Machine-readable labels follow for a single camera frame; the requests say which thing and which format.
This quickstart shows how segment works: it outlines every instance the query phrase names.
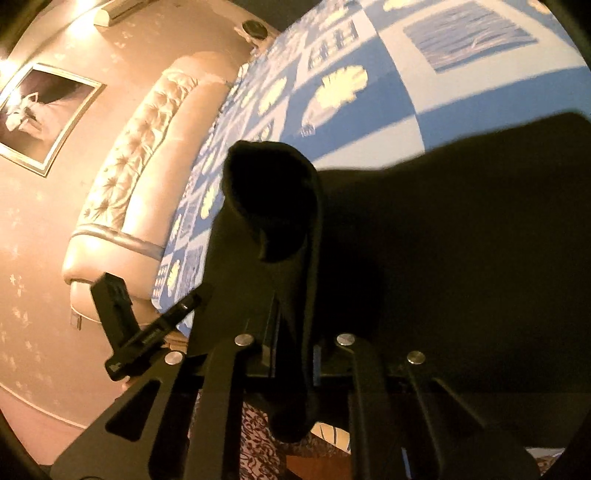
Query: patterned fabric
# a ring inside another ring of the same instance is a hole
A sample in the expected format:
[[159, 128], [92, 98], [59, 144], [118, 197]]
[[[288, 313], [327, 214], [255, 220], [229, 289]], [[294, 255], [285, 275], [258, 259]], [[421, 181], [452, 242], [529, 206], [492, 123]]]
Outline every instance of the patterned fabric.
[[241, 68], [195, 159], [152, 302], [163, 312], [201, 282], [239, 139], [285, 142], [317, 168], [380, 168], [558, 112], [591, 116], [589, 91], [591, 72], [537, 0], [324, 0]]
[[[195, 412], [199, 408], [199, 397], [200, 394], [197, 395], [193, 420]], [[348, 456], [347, 453], [319, 439], [312, 433], [309, 433], [300, 443], [279, 442], [271, 435], [267, 415], [248, 403], [243, 403], [240, 480], [278, 480], [285, 474], [287, 468], [286, 455], [308, 458]]]
[[554, 465], [555, 461], [558, 460], [559, 457], [560, 455], [536, 458], [535, 461], [538, 463], [540, 475], [544, 475], [549, 470], [549, 468]]
[[321, 422], [317, 422], [311, 432], [317, 437], [325, 440], [327, 443], [336, 446], [343, 452], [351, 453], [351, 438], [349, 432]]

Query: black fabric cover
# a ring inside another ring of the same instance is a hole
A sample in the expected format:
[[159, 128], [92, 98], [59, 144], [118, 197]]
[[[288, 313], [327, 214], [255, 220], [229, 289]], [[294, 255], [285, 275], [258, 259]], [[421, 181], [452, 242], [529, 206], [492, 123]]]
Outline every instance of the black fabric cover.
[[499, 394], [523, 441], [566, 442], [591, 404], [590, 151], [591, 124], [570, 113], [375, 171], [317, 173], [287, 145], [238, 142], [190, 349], [248, 322], [259, 335], [276, 292], [298, 368], [258, 404], [272, 427], [290, 411], [302, 434], [339, 410], [314, 394], [310, 351], [352, 332], [386, 363], [420, 350], [459, 391]]

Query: framed picture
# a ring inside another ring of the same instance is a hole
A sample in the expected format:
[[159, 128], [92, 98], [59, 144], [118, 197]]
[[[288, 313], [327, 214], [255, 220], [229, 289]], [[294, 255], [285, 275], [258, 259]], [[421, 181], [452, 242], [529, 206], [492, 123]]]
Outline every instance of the framed picture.
[[0, 93], [0, 155], [46, 177], [60, 147], [103, 84], [40, 63]]

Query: wall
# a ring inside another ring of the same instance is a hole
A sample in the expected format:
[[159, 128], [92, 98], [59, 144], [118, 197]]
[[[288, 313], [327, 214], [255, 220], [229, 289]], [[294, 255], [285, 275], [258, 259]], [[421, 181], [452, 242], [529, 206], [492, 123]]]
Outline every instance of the wall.
[[92, 11], [70, 24], [75, 11], [94, 5], [52, 5], [2, 64], [3, 82], [32, 60], [106, 85], [47, 178], [0, 158], [0, 386], [75, 427], [87, 426], [121, 392], [103, 370], [111, 350], [100, 325], [85, 322], [78, 331], [70, 324], [69, 288], [60, 273], [93, 179], [174, 59], [215, 50], [239, 60], [251, 49], [232, 30], [250, 16], [222, 0], [160, 0], [108, 29], [92, 25]]
[[52, 465], [84, 430], [56, 420], [0, 389], [2, 413], [37, 463]]

